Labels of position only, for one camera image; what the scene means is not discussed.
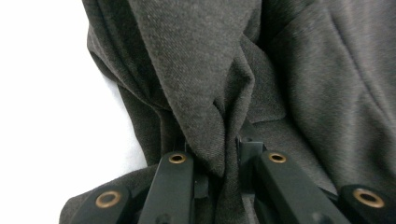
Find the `draped cloth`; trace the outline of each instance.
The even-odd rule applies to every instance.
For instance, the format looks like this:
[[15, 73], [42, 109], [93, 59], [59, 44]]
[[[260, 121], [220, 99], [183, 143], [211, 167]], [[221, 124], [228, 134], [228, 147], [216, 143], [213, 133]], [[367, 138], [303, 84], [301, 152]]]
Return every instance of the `draped cloth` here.
[[[254, 223], [235, 144], [247, 119], [268, 149], [290, 154], [319, 187], [363, 184], [396, 197], [395, 1], [83, 5], [88, 50], [119, 85], [148, 163], [107, 184], [149, 185], [161, 155], [184, 135], [216, 183], [215, 200], [196, 201], [196, 223]], [[88, 195], [70, 199], [60, 223]]]

